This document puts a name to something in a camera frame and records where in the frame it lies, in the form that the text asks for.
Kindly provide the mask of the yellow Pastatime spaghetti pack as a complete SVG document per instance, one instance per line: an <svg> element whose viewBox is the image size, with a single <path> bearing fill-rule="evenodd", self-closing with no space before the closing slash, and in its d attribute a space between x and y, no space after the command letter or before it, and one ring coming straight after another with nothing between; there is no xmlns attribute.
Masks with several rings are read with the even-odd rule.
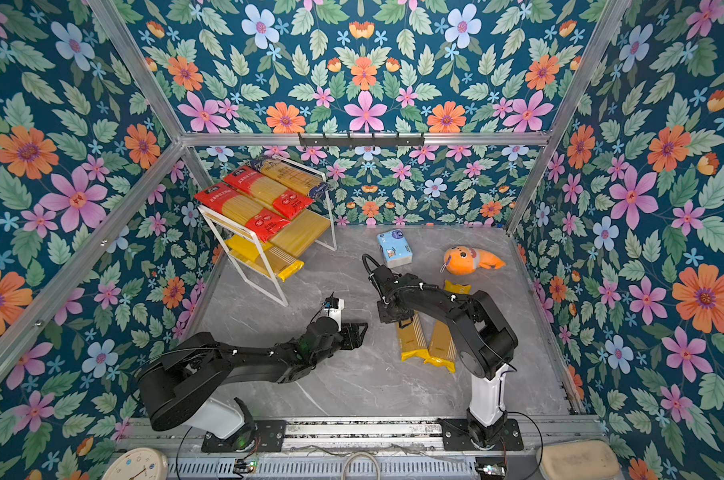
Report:
<svg viewBox="0 0 724 480"><path fill-rule="evenodd" d="M237 260L251 267L261 275L286 282L299 272L305 263L271 243L262 243L258 249L255 243L241 236L232 236L225 241L229 253Z"/></svg>

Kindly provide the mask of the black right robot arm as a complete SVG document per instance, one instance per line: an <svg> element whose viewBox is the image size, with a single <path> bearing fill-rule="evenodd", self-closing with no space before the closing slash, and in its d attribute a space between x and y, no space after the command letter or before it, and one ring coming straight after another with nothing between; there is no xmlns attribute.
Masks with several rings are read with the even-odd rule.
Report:
<svg viewBox="0 0 724 480"><path fill-rule="evenodd" d="M499 440L507 421L506 375L519 345L495 301L484 291L456 294L429 284L420 277L393 272L371 255L362 262L379 294L380 321L404 327L417 313L442 322L448 328L457 357L473 375L467 410L468 436L481 450Z"/></svg>

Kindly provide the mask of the red spaghetti pack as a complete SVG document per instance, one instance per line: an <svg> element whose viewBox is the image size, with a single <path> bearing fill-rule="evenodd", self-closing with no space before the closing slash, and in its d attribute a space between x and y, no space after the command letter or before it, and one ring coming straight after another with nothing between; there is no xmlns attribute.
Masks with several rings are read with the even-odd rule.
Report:
<svg viewBox="0 0 724 480"><path fill-rule="evenodd" d="M286 218L224 182L201 190L195 199L253 231L261 241L270 241L289 225Z"/></svg>
<svg viewBox="0 0 724 480"><path fill-rule="evenodd" d="M243 166L228 174L224 181L271 207L283 217L292 220L307 210L313 200L251 167Z"/></svg>

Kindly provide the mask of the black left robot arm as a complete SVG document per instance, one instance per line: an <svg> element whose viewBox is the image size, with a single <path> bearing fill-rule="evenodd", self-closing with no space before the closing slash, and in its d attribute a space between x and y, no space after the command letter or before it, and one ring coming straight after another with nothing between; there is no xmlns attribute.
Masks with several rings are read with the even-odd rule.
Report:
<svg viewBox="0 0 724 480"><path fill-rule="evenodd" d="M337 322L325 316L298 338L269 348L234 346L209 332L193 335L138 374L137 385L153 430L183 424L229 439L249 422L243 402L231 410L215 401L222 385L246 382L293 383L340 350L363 345L366 322Z"/></svg>

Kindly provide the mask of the blue gold spaghetti pack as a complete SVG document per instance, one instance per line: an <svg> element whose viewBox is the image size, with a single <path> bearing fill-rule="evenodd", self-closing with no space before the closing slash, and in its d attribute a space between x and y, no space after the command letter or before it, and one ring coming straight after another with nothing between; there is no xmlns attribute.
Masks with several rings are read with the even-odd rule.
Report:
<svg viewBox="0 0 724 480"><path fill-rule="evenodd" d="M322 200L328 190L324 177L313 170L293 165L286 160L257 158L249 165L259 173L313 200Z"/></svg>

